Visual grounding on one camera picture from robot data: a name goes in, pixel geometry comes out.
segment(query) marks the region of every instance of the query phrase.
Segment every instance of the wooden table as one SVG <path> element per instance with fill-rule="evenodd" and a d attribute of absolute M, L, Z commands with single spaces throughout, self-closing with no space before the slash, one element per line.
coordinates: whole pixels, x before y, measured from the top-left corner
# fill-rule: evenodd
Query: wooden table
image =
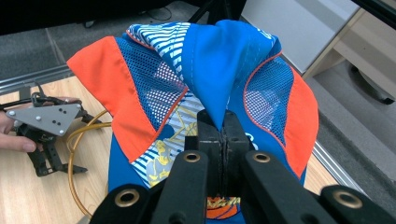
<path fill-rule="evenodd" d="M 75 96 L 93 116 L 104 108 L 81 85 L 76 77 L 69 77 L 43 85 L 49 96 Z M 0 104 L 19 99 L 17 92 L 0 96 Z M 106 114 L 101 121 L 111 121 Z M 76 119 L 66 135 L 58 138 L 56 147 L 63 163 L 67 163 L 67 135 L 84 123 Z M 106 196 L 107 169 L 111 129 L 87 132 L 75 157 L 75 165 L 88 168 L 85 174 L 75 175 L 78 196 L 93 213 Z M 319 193 L 323 186 L 336 181 L 314 156 L 308 164 L 305 187 Z M 26 153 L 0 150 L 0 223 L 78 223 L 83 214 L 75 204 L 67 181 L 67 174 L 56 172 L 37 177 Z"/>

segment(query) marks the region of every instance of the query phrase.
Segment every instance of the human hand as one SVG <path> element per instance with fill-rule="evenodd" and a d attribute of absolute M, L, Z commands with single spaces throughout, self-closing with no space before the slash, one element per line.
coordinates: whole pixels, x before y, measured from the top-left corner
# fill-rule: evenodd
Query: human hand
<path fill-rule="evenodd" d="M 59 97 L 61 100 L 73 103 L 77 98 L 66 98 Z M 13 107 L 13 109 L 23 109 L 29 107 L 31 104 L 19 105 Z M 14 128 L 14 119 L 9 118 L 4 111 L 0 111 L 0 150 L 8 149 L 20 152 L 33 152 L 37 148 L 37 145 L 31 139 L 24 136 L 13 136 L 8 135 L 9 132 Z"/>

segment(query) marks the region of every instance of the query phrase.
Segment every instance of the floor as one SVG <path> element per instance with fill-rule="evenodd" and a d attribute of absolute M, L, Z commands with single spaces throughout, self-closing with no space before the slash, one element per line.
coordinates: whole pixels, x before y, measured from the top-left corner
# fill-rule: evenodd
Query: floor
<path fill-rule="evenodd" d="M 75 52 L 106 35 L 121 35 L 132 23 L 186 21 L 196 10 L 175 2 L 142 15 L 0 36 L 2 81 L 64 66 Z M 320 112 L 318 141 L 376 203 L 396 214 L 396 104 L 340 63 L 307 80 Z"/>

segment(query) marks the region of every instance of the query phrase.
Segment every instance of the clothing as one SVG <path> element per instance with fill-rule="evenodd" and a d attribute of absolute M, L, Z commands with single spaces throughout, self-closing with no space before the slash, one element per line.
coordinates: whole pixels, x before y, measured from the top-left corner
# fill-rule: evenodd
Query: clothing
<path fill-rule="evenodd" d="M 109 189 L 166 178 L 202 109 L 218 130 L 233 111 L 253 145 L 304 183 L 318 105 L 280 54 L 276 36 L 241 21 L 136 24 L 79 51 L 68 65 L 113 116 Z M 243 222 L 237 199 L 214 206 L 210 221 Z"/>

